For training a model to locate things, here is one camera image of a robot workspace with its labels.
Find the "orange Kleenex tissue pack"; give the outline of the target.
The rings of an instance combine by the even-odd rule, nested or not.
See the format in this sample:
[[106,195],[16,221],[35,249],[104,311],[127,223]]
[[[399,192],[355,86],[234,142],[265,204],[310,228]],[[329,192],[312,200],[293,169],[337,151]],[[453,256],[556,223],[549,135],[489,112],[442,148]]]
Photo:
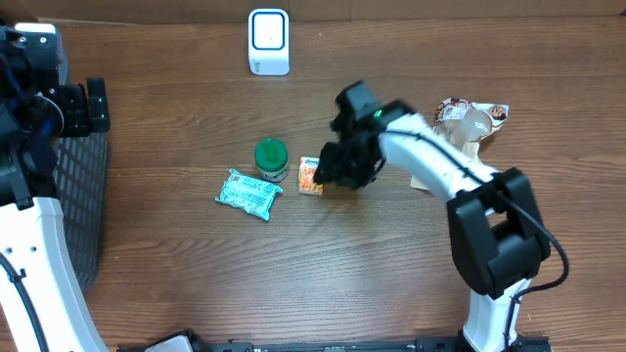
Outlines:
[[323,186],[314,182],[314,175],[319,166],[318,157],[303,156],[298,167],[298,192],[305,195],[321,196]]

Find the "green lid jar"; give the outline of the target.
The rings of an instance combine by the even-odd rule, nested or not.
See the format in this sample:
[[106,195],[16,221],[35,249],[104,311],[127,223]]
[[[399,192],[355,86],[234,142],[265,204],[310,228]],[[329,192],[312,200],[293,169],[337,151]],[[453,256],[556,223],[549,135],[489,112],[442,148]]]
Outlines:
[[278,183],[289,174],[288,149],[278,139],[260,141],[254,150],[254,161],[266,181]]

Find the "beige PanTree snack bag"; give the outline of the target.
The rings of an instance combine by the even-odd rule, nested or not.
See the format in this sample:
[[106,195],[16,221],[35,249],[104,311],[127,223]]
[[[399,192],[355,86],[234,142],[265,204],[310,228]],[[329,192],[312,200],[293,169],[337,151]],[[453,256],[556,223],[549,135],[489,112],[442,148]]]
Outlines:
[[492,181],[497,170],[480,161],[479,145],[508,116],[507,105],[448,98],[438,105],[434,125],[418,112],[406,114],[379,141],[387,161],[412,174],[413,188],[447,201]]

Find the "teal wet wipes pack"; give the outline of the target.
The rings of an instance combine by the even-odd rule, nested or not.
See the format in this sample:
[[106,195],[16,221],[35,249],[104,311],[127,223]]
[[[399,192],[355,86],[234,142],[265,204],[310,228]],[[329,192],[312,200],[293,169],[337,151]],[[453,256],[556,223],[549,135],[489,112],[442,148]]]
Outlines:
[[246,176],[231,168],[215,200],[269,221],[274,199],[282,192],[283,189],[273,183]]

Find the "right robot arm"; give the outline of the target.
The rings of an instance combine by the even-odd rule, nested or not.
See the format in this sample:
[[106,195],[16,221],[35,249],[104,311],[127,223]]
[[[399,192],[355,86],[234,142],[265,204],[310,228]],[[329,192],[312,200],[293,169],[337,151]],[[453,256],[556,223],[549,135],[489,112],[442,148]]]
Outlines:
[[364,81],[345,87],[335,102],[338,139],[322,148],[316,183],[358,190],[389,163],[446,206],[452,258],[470,289],[469,316],[457,335],[419,337],[415,350],[550,350],[548,338],[514,327],[521,298],[551,254],[525,175],[473,164],[403,101],[378,102]]

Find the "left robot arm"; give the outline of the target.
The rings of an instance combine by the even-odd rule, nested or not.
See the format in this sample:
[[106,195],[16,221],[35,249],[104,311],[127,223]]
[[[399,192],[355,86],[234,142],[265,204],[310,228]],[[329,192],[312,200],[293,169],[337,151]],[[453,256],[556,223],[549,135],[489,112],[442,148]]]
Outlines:
[[102,235],[111,115],[49,23],[1,29],[1,307],[21,351],[102,351],[79,272]]

